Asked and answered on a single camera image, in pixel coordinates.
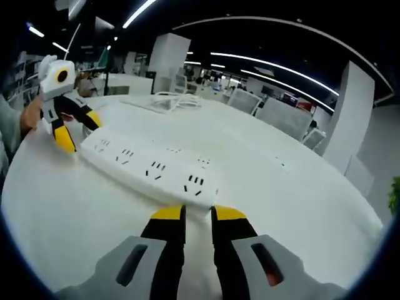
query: gray sleeve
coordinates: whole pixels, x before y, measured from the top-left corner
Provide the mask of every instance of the gray sleeve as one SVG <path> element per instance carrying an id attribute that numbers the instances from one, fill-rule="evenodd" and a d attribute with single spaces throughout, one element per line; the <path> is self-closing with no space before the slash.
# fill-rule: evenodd
<path id="1" fill-rule="evenodd" d="M 14 154 L 21 143 L 19 118 L 21 112 L 13 109 L 0 95 L 0 131 L 6 149 Z"/>

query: ceiling light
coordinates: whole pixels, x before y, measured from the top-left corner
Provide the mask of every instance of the ceiling light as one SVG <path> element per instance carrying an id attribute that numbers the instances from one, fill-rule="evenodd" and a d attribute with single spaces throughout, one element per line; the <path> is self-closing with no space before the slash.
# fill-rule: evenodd
<path id="1" fill-rule="evenodd" d="M 185 61 L 185 64 L 201 64 L 201 62 L 196 62 L 196 61 Z"/>
<path id="2" fill-rule="evenodd" d="M 277 68 L 283 69 L 283 70 L 285 70 L 285 71 L 292 72 L 292 73 L 294 73 L 294 74 L 296 74 L 296 75 L 299 75 L 299 76 L 301 76 L 301 77 L 304 77 L 304 78 L 306 78 L 306 79 L 308 79 L 308 80 L 310 80 L 310 81 L 312 81 L 312 82 L 318 84 L 319 86 L 322 86 L 324 89 L 327 89 L 327 90 L 330 91 L 331 93 L 333 93 L 333 94 L 335 94 L 335 95 L 337 95 L 337 96 L 339 95 L 338 92 L 336 92 L 335 90 L 331 89 L 330 87 L 327 87 L 325 84 L 323 84 L 323 83 L 321 83 L 321 82 L 319 82 L 319 81 L 317 81 L 317 80 L 315 80 L 315 79 L 313 79 L 313 78 L 311 78 L 311 77 L 308 77 L 307 75 L 304 75 L 304 74 L 301 74 L 301 73 L 299 73 L 299 72 L 297 72 L 297 71 L 295 71 L 295 70 L 289 69 L 288 67 L 283 67 L 283 66 L 280 66 L 280 65 L 278 65 L 278 64 L 273 64 L 273 63 L 268 62 L 268 61 L 262 61 L 262 60 L 260 60 L 260 59 L 251 58 L 251 57 L 246 57 L 246 56 L 240 56 L 240 55 L 225 54 L 225 53 L 215 53 L 215 52 L 212 52 L 211 55 L 227 56 L 227 57 L 229 57 L 229 58 L 241 58 L 241 59 L 247 59 L 248 61 L 255 61 L 255 62 L 257 62 L 257 63 L 268 64 L 268 65 L 270 65 L 270 66 L 277 67 Z"/>
<path id="3" fill-rule="evenodd" d="M 316 99 L 316 98 L 310 96 L 309 94 L 307 94 L 307 93 L 305 93 L 305 92 L 303 92 L 303 91 L 300 91 L 299 89 L 296 89 L 295 87 L 292 87 L 292 86 L 290 86 L 290 85 L 288 85 L 288 84 L 286 84 L 286 83 L 283 83 L 283 82 L 281 82 L 281 81 L 275 80 L 275 79 L 273 79 L 273 78 L 269 78 L 269 77 L 267 77 L 267 76 L 263 76 L 263 75 L 260 75 L 260 74 L 256 74 L 256 73 L 253 73 L 253 72 L 249 72 L 249 71 L 246 71 L 246 70 L 241 70 L 241 71 L 244 72 L 244 73 L 248 73 L 248 74 L 251 74 L 251 75 L 254 75 L 254 76 L 258 76 L 258 77 L 264 78 L 264 79 L 271 80 L 271 81 L 273 81 L 273 82 L 275 82 L 275 83 L 282 84 L 283 86 L 286 86 L 286 87 L 288 87 L 288 88 L 290 88 L 290 89 L 292 89 L 292 90 L 294 90 L 294 91 L 296 91 L 296 92 L 299 92 L 299 93 L 301 93 L 301 94 L 303 94 L 303 95 L 305 95 L 305 96 L 311 98 L 312 100 L 318 102 L 320 105 L 322 105 L 322 106 L 324 106 L 325 108 L 329 109 L 330 111 L 334 112 L 334 110 L 333 110 L 332 108 L 330 108 L 328 105 L 326 105 L 325 103 L 321 102 L 320 100 L 318 100 L 318 99 Z"/>
<path id="4" fill-rule="evenodd" d="M 143 13 L 150 5 L 152 5 L 157 0 L 147 0 L 137 11 L 133 13 L 131 17 L 125 22 L 122 28 L 126 29 L 141 13 Z"/>
<path id="5" fill-rule="evenodd" d="M 41 38 L 44 37 L 44 34 L 41 33 L 40 31 L 38 31 L 35 27 L 30 26 L 29 27 L 29 31 L 31 31 L 32 33 L 36 34 L 37 36 L 40 36 Z"/>
<path id="6" fill-rule="evenodd" d="M 57 44 L 56 42 L 52 42 L 53 45 L 55 45 L 57 48 L 63 50 L 64 52 L 69 52 L 67 49 L 65 49 L 64 47 L 60 46 L 59 44 Z"/>
<path id="7" fill-rule="evenodd" d="M 222 66 L 220 64 L 211 64 L 212 67 L 217 67 L 217 68 L 225 68 L 225 66 Z"/>

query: robotic arm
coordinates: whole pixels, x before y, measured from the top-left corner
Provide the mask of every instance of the robotic arm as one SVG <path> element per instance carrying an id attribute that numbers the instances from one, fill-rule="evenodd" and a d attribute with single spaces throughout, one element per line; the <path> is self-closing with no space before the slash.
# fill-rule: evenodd
<path id="1" fill-rule="evenodd" d="M 39 66 L 40 94 L 43 98 L 43 117 L 51 124 L 56 143 L 67 152 L 76 152 L 76 146 L 68 128 L 61 119 L 67 113 L 83 123 L 90 130 L 101 127 L 99 116 L 79 99 L 64 96 L 73 91 L 75 65 L 72 61 L 57 60 L 57 56 L 47 55 Z"/>

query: gray gripper base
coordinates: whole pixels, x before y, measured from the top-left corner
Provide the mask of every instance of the gray gripper base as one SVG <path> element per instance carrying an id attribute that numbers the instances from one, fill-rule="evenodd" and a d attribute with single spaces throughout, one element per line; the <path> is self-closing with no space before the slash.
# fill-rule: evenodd
<path id="1" fill-rule="evenodd" d="M 305 273 L 303 262 L 273 238 L 263 235 L 238 239 L 232 244 L 246 273 L 251 300 L 332 300 L 342 296 L 345 290 L 335 284 L 321 284 Z M 252 249 L 262 244 L 276 262 L 283 281 L 270 286 L 266 273 Z"/>
<path id="2" fill-rule="evenodd" d="M 96 264 L 92 277 L 78 286 L 69 286 L 55 293 L 58 299 L 74 300 L 132 300 L 150 299 L 151 285 L 156 266 L 166 241 L 131 236 L 102 257 Z M 127 286 L 117 282 L 117 277 L 136 246 L 147 246 Z"/>

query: electrical outlet socket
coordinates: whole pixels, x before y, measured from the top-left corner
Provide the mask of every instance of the electrical outlet socket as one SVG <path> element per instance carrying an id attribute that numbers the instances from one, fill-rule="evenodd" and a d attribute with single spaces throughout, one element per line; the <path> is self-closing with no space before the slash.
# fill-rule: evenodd
<path id="1" fill-rule="evenodd" d="M 218 195 L 211 161 L 151 139 L 129 139 L 106 127 L 93 131 L 79 154 L 115 180 L 166 204 L 209 209 Z"/>

